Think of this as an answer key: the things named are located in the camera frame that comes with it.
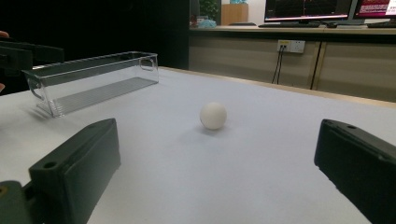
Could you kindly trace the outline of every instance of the transparent plastic box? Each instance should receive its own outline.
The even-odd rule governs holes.
[[[124,52],[24,70],[37,106],[54,118],[159,82],[157,54]]]

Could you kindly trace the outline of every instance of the monitor screen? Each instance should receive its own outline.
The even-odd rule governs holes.
[[[396,0],[359,0],[356,19],[395,19]]]
[[[352,0],[267,0],[264,22],[345,20],[351,3]]]

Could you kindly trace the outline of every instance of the green object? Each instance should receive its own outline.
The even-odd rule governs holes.
[[[85,224],[119,167],[116,121],[91,124],[34,164],[23,188],[0,182],[0,224]]]
[[[64,61],[63,49],[5,40],[0,38],[0,68],[25,70],[32,69],[34,60],[54,63]]]
[[[324,119],[315,165],[372,223],[396,223],[396,146]]]
[[[207,16],[210,20],[215,21],[219,13],[217,0],[200,0],[200,14]]]

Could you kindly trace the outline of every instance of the white ball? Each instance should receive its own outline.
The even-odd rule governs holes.
[[[207,129],[216,130],[224,125],[227,119],[227,111],[224,105],[212,102],[202,107],[200,119]]]

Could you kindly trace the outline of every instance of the power outlet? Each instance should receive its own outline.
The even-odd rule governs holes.
[[[304,53],[305,41],[303,40],[291,40],[290,41],[290,52],[292,53]]]
[[[280,51],[280,46],[285,46],[286,48],[283,49],[283,52],[290,52],[290,43],[291,43],[291,40],[278,40],[277,41],[277,51]]]

